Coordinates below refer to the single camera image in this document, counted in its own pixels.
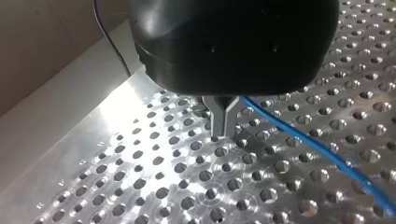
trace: perforated metal plate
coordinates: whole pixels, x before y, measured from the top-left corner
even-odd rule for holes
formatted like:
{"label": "perforated metal plate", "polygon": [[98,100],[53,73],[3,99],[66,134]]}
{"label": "perforated metal plate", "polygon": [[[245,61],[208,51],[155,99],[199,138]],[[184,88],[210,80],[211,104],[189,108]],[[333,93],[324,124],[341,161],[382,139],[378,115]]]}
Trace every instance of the perforated metal plate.
{"label": "perforated metal plate", "polygon": [[[396,3],[340,4],[318,79],[256,100],[396,201]],[[207,110],[192,98],[126,92],[103,102],[44,158],[69,159],[50,167],[69,172],[47,176],[62,185],[35,201],[39,209],[27,212],[33,223],[396,223],[333,163],[251,108],[238,115],[234,139],[214,139]],[[41,196],[55,185],[36,182]]]}

